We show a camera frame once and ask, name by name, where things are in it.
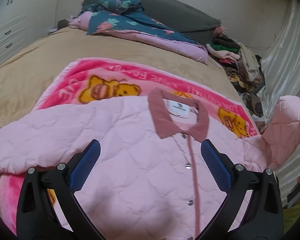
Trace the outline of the pink quilted jacket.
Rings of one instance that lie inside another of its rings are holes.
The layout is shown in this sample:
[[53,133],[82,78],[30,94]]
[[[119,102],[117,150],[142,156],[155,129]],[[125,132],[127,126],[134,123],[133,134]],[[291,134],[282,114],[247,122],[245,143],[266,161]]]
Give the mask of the pink quilted jacket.
[[262,135],[240,139],[196,99],[160,89],[31,112],[0,129],[0,173],[67,162],[98,140],[101,156],[76,193],[107,239],[194,239],[225,195],[202,158],[205,139],[262,172],[300,144],[300,98],[283,96]]

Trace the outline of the pile of assorted clothes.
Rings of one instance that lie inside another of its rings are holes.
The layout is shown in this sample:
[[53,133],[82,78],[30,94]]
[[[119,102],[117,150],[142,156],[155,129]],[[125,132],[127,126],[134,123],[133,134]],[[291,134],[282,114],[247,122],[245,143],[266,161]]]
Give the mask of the pile of assorted clothes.
[[214,29],[212,40],[206,44],[206,48],[211,57],[225,70],[250,114],[258,119],[262,118],[262,103],[257,96],[265,85],[261,57],[241,42],[229,38],[224,26]]

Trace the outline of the cream satin curtain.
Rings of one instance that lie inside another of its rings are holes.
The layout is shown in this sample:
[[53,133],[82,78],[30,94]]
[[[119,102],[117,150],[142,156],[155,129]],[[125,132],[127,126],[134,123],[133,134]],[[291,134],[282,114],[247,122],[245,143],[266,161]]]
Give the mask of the cream satin curtain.
[[284,95],[300,98],[300,1],[290,0],[275,43],[261,60],[265,87],[261,98],[263,116],[270,122],[274,107]]

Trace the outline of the tan bed cover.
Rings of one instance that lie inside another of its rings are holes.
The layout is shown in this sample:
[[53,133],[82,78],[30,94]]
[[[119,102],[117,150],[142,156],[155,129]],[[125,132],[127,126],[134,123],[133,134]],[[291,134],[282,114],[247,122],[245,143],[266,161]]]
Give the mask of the tan bed cover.
[[82,30],[64,28],[33,42],[0,67],[0,128],[29,113],[55,77],[70,62],[84,57],[145,64],[241,101],[225,71],[213,60],[202,64],[140,42],[105,35],[87,36]]

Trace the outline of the dark grey headboard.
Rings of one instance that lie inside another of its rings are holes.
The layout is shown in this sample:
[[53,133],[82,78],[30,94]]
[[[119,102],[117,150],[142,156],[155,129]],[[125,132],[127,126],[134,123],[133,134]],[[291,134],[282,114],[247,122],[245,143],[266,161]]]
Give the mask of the dark grey headboard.
[[[99,0],[83,0],[82,7]],[[222,25],[221,20],[178,0],[140,0],[144,14],[205,45],[213,38],[214,30]]]

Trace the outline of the pink cartoon bear blanket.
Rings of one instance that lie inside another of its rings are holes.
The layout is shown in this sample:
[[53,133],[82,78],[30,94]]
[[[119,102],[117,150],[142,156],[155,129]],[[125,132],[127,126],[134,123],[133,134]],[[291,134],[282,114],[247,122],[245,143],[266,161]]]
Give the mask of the pink cartoon bear blanket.
[[72,63],[48,88],[34,111],[124,96],[147,96],[154,89],[200,101],[210,117],[240,139],[256,134],[241,103],[166,72],[110,59],[89,58]]

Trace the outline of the white wardrobe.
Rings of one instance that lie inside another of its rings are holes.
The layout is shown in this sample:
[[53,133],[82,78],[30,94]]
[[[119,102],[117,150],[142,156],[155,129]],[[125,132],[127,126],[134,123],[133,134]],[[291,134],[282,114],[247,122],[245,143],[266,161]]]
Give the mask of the white wardrobe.
[[57,0],[0,0],[0,65],[56,25]]

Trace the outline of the blue floral pink quilt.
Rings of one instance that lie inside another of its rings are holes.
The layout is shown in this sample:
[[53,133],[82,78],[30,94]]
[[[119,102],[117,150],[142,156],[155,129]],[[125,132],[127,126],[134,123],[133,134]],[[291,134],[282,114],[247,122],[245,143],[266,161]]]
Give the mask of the blue floral pink quilt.
[[146,16],[140,0],[99,0],[83,7],[68,26],[87,35],[107,34],[141,42],[208,64],[203,45]]

